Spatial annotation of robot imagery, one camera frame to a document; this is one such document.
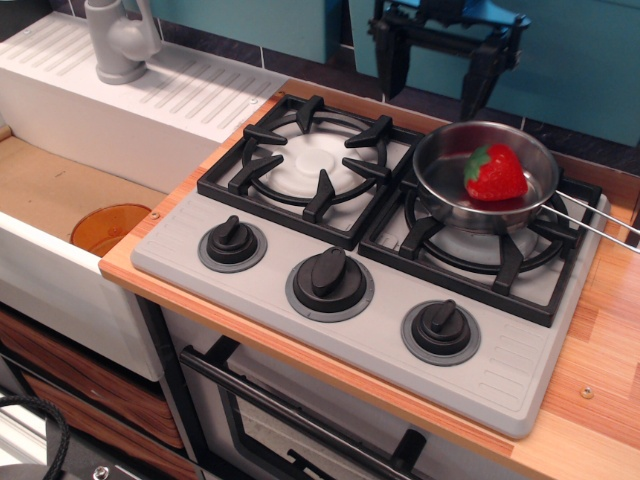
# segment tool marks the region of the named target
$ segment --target toy strawberry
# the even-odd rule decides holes
[[[477,148],[464,166],[464,186],[472,198],[498,201],[527,193],[527,180],[516,154],[507,145]]]

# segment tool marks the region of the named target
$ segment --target oven handle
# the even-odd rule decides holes
[[[415,430],[407,430],[393,456],[387,461],[226,368],[228,358],[238,346],[238,342],[224,336],[204,355],[189,345],[180,353],[180,363],[215,382],[233,395],[246,400],[278,420],[313,436],[325,445],[385,478],[421,480],[412,475],[411,470],[427,442],[423,435]]]

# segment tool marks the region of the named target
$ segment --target burner grate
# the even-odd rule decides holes
[[[549,245],[541,253],[525,259],[511,236],[503,235],[499,240],[501,264],[484,265],[469,262],[454,257],[431,241],[433,236],[443,230],[444,226],[441,223],[428,216],[417,219],[412,208],[407,208],[407,205],[415,203],[416,181],[412,172],[408,172],[401,188],[394,192],[372,228],[360,242],[358,253],[414,277],[550,327],[571,277],[584,229],[572,228],[569,222],[563,219],[558,219],[557,222],[537,220],[529,228],[549,240]],[[597,205],[601,194],[599,187],[571,179],[563,179],[559,190],[591,206]],[[555,208],[566,211],[560,198],[556,197],[553,202]],[[394,215],[407,217],[405,222],[409,229],[408,235],[401,240],[397,248],[386,246],[381,240],[384,239],[385,228]],[[592,215],[590,211],[585,210],[581,220],[589,223]],[[531,301],[512,292],[512,286],[521,273],[548,268],[546,265],[554,259],[561,260],[561,268],[548,303]],[[493,281],[480,281],[477,276],[467,275],[467,272],[487,277],[494,275],[495,278]]]
[[[269,146],[287,145],[289,139],[278,129],[297,125],[297,133],[309,135],[316,126],[337,126],[352,134],[344,141],[346,149],[371,148],[375,161],[347,156],[341,165],[361,181],[337,192],[329,173],[319,169],[317,188],[305,197],[282,192],[264,179],[281,165],[283,155],[271,155]],[[284,96],[256,125],[245,128],[243,138],[198,180],[198,193],[248,213],[266,218],[297,232],[333,245],[353,250],[364,234],[376,207],[397,184],[399,172],[411,162],[413,151],[423,135],[393,125],[390,117],[369,119],[328,107],[322,97],[304,100]],[[390,143],[404,145],[405,152],[392,164]],[[352,218],[337,227],[332,216]]]

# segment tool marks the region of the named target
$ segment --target black cable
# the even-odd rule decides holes
[[[69,440],[71,438],[71,431],[69,425],[62,416],[58,407],[53,403],[42,400],[36,397],[24,397],[21,395],[12,395],[0,398],[0,408],[8,407],[10,405],[24,405],[31,408],[36,408],[48,413],[56,421],[60,427],[60,445],[58,446],[58,452],[56,453],[49,470],[45,474],[43,480],[56,480],[62,471],[62,463],[67,455],[69,449]]]

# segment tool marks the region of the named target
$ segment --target saucepan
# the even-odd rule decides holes
[[[506,144],[520,159],[528,191],[523,196],[495,202],[472,198],[464,187],[464,165],[483,145]],[[438,221],[476,234],[513,233],[529,225],[543,210],[564,217],[636,253],[639,249],[558,212],[546,202],[558,194],[584,208],[640,234],[640,231],[557,190],[560,169],[551,152],[527,133],[486,121],[451,123],[427,135],[413,156],[420,199]]]

